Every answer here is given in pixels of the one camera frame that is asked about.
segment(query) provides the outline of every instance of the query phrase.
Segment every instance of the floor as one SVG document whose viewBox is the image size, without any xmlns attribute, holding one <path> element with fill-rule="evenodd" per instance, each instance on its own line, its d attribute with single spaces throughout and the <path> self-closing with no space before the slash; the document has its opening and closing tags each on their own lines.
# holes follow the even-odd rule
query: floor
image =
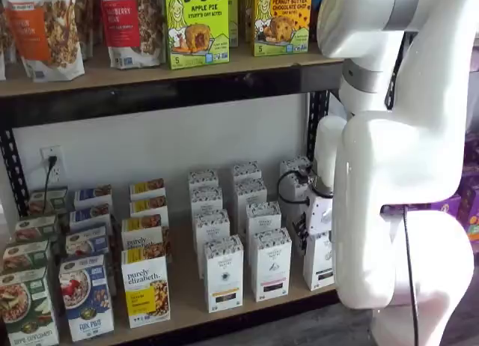
<svg viewBox="0 0 479 346">
<path fill-rule="evenodd" d="M 374 346 L 369 312 L 342 305 L 307 312 L 191 346 Z M 468 292 L 446 327 L 441 346 L 479 345 L 479 267 Z"/>
</svg>

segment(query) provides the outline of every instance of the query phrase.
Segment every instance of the yellow bobo's package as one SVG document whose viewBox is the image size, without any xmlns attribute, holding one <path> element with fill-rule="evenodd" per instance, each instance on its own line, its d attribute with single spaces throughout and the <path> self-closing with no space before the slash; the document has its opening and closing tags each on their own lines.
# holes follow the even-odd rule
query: yellow bobo's package
<svg viewBox="0 0 479 346">
<path fill-rule="evenodd" d="M 171 69 L 229 61 L 228 0 L 166 0 Z"/>
<path fill-rule="evenodd" d="M 254 0 L 254 56 L 308 51 L 311 0 Z"/>
</svg>

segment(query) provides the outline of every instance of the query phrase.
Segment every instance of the power cord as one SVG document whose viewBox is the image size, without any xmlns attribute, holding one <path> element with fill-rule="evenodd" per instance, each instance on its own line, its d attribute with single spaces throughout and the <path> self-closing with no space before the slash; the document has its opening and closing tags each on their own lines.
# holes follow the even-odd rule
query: power cord
<svg viewBox="0 0 479 346">
<path fill-rule="evenodd" d="M 403 206 L 404 232 L 406 235 L 406 255 L 409 274 L 409 290 L 411 292 L 412 324 L 414 326 L 414 345 L 419 345 L 418 304 L 416 302 L 416 289 L 412 278 L 411 250 L 409 248 L 409 235 L 407 232 L 407 206 Z"/>
<path fill-rule="evenodd" d="M 50 173 L 52 172 L 53 166 L 55 166 L 56 163 L 57 163 L 57 157 L 55 155 L 48 157 L 48 171 L 46 172 L 45 189 L 43 190 L 42 214 L 45 213 L 45 208 L 46 208 L 46 192 L 48 190 L 48 181 L 50 179 Z"/>
</svg>

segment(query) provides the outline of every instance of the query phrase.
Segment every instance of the snack bag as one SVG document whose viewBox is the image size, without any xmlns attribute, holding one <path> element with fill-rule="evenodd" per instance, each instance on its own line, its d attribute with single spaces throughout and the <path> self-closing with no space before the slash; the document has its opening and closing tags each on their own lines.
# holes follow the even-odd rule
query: snack bag
<svg viewBox="0 0 479 346">
<path fill-rule="evenodd" d="M 152 67 L 165 60 L 163 0 L 102 0 L 110 66 Z"/>
<path fill-rule="evenodd" d="M 2 0 L 27 75 L 35 82 L 85 73 L 75 21 L 76 0 Z"/>
</svg>

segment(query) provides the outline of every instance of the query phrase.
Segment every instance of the green box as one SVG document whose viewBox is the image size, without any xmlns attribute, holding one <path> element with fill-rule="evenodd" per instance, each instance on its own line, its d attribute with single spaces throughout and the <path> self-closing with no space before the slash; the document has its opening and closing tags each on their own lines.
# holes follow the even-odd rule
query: green box
<svg viewBox="0 0 479 346">
<path fill-rule="evenodd" d="M 165 0 L 171 69 L 227 63 L 228 0 Z"/>
</svg>

